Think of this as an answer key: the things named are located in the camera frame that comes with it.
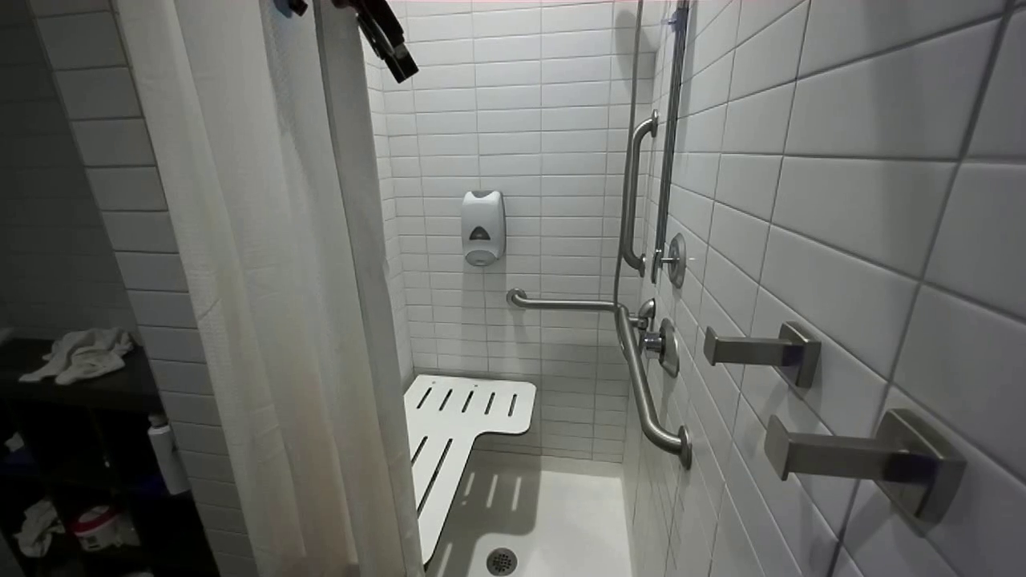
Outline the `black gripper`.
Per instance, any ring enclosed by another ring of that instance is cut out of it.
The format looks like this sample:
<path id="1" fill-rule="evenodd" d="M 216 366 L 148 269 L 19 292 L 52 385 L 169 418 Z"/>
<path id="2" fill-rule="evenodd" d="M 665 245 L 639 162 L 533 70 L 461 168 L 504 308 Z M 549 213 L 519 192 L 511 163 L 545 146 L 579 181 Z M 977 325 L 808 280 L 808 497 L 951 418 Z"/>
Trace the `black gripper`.
<path id="1" fill-rule="evenodd" d="M 391 70 L 398 83 L 416 75 L 416 60 L 408 51 L 403 26 L 388 8 L 388 0 L 331 0 L 335 11 L 350 11 L 365 43 L 379 54 L 379 60 Z M 311 11 L 311 0 L 273 0 L 273 8 L 293 20 Z"/>

